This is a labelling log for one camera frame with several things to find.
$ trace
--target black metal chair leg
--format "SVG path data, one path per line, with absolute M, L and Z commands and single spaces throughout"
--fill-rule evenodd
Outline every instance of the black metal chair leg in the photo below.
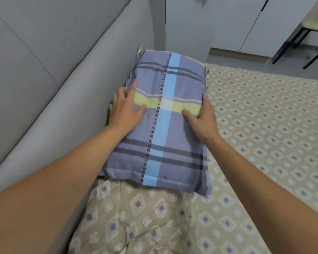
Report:
M 301 39 L 294 45 L 294 49 L 296 49 L 298 46 L 299 46 L 299 44 L 305 39 L 305 37 L 307 37 L 307 35 L 311 32 L 312 30 L 311 29 L 308 29 L 307 31 L 306 31 L 306 33 L 301 37 Z
M 312 59 L 309 61 L 309 63 L 307 63 L 303 69 L 307 69 L 312 63 L 314 63 L 314 61 L 318 59 L 318 54 Z
M 285 46 L 285 48 L 281 51 L 281 53 L 278 55 L 278 57 L 273 61 L 272 64 L 275 64 L 280 57 L 286 52 L 286 50 L 293 44 L 294 41 L 296 41 L 296 39 L 301 35 L 301 33 L 303 33 L 305 28 L 301 28 L 299 30 L 299 32 L 294 36 L 294 38 L 292 38 L 292 40 Z

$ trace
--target forearm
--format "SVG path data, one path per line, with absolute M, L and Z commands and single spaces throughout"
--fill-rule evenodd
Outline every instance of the forearm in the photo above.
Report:
M 220 136 L 207 144 L 275 254 L 318 253 L 318 213 L 269 179 Z
M 0 253 L 46 252 L 123 136 L 120 130 L 106 127 L 85 144 L 1 192 Z

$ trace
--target floor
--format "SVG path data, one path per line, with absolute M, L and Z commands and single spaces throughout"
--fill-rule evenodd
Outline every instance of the floor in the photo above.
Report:
M 206 62 L 225 67 L 242 68 L 264 73 L 318 80 L 318 59 L 307 69 L 302 69 L 304 65 L 317 54 L 318 50 L 316 49 L 307 46 L 299 46 L 297 49 L 289 48 L 274 65 L 272 64 L 273 59 L 270 59 L 264 64 L 214 55 L 208 55 Z

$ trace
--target white wardrobe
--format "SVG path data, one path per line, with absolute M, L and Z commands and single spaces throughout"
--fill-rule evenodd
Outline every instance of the white wardrobe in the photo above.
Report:
M 166 0 L 166 50 L 273 57 L 318 0 Z

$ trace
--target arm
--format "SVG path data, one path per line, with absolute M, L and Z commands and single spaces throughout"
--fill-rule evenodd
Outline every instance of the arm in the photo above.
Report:
M 136 81 L 119 88 L 110 124 L 97 136 L 0 193 L 0 253 L 45 253 L 85 196 L 117 144 L 136 128 Z
M 318 213 L 269 179 L 221 138 L 204 95 L 199 119 L 182 111 L 208 147 L 273 254 L 318 254 Z

